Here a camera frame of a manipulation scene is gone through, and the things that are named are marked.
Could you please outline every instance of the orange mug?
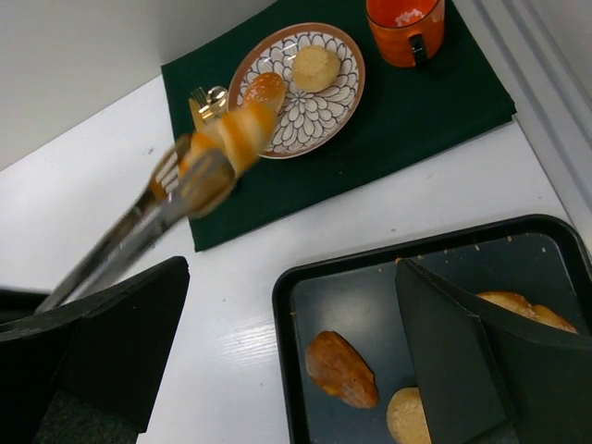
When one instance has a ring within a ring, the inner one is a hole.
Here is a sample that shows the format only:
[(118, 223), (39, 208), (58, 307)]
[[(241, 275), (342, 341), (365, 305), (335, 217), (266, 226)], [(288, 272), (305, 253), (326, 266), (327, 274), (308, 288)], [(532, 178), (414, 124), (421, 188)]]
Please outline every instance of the orange mug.
[(445, 0), (366, 0), (378, 51), (395, 67), (411, 68), (433, 57), (444, 40)]

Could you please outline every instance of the bread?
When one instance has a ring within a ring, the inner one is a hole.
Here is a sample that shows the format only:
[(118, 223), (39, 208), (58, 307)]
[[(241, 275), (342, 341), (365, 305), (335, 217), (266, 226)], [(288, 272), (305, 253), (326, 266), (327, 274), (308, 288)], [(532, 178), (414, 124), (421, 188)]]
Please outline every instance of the bread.
[(402, 388), (387, 408), (387, 427), (399, 444), (431, 444), (419, 389)]
[(286, 83), (275, 72), (264, 72), (251, 82), (244, 94), (244, 104), (268, 104), (279, 112), (286, 97)]
[(477, 296), (486, 301), (495, 303), (506, 310), (515, 312), (520, 316), (532, 319), (540, 324), (577, 333), (575, 327), (561, 316), (555, 314), (544, 305), (531, 305), (530, 302), (520, 294), (511, 293), (509, 291), (486, 291), (477, 294)]
[(340, 68), (341, 62), (335, 53), (321, 46), (306, 46), (294, 57), (292, 78), (301, 90), (318, 93), (331, 86)]
[(323, 331), (306, 349), (306, 371), (327, 395), (352, 407), (378, 405), (374, 374), (358, 352), (334, 331)]
[(204, 150), (219, 148), (237, 177), (259, 158), (273, 136), (277, 115), (269, 105), (251, 104), (224, 114), (191, 136), (191, 149), (180, 162), (182, 176)]

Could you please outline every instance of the white table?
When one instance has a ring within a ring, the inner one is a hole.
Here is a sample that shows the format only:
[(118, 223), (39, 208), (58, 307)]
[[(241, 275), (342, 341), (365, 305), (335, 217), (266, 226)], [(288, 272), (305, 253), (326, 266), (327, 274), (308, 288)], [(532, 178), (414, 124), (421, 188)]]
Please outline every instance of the white table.
[[(0, 285), (55, 286), (137, 197), (172, 142), (158, 78), (0, 172)], [(286, 269), (533, 213), (567, 220), (512, 123), (206, 253), (193, 252), (181, 223), (130, 272), (183, 255), (191, 273), (139, 443), (289, 442), (271, 307)]]

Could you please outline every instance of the tongs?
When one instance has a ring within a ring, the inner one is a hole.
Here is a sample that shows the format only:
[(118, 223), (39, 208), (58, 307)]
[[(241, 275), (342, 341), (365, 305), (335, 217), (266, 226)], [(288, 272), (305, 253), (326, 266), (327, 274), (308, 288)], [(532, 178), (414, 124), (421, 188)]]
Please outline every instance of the tongs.
[(229, 160), (217, 149), (204, 152), (179, 176), (179, 162), (190, 149), (191, 136), (179, 138), (154, 170), (136, 204), (35, 313), (82, 299), (112, 285), (183, 217), (205, 216), (230, 194), (236, 174)]

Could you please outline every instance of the placemat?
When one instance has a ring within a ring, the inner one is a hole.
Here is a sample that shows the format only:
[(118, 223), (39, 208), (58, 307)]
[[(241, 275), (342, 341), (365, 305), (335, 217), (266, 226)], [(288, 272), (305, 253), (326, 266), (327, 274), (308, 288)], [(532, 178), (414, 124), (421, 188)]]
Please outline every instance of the placemat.
[(196, 251), (383, 178), (512, 119), (511, 97), (450, 0), (444, 43), (421, 70), (383, 61), (364, 5), (362, 0), (279, 0), (162, 67), (177, 138), (193, 129), (190, 92), (199, 86), (228, 86), (242, 59), (272, 32), (295, 23), (325, 22), (350, 34), (364, 55), (364, 94), (348, 124), (309, 154), (262, 159), (213, 214), (191, 221)]

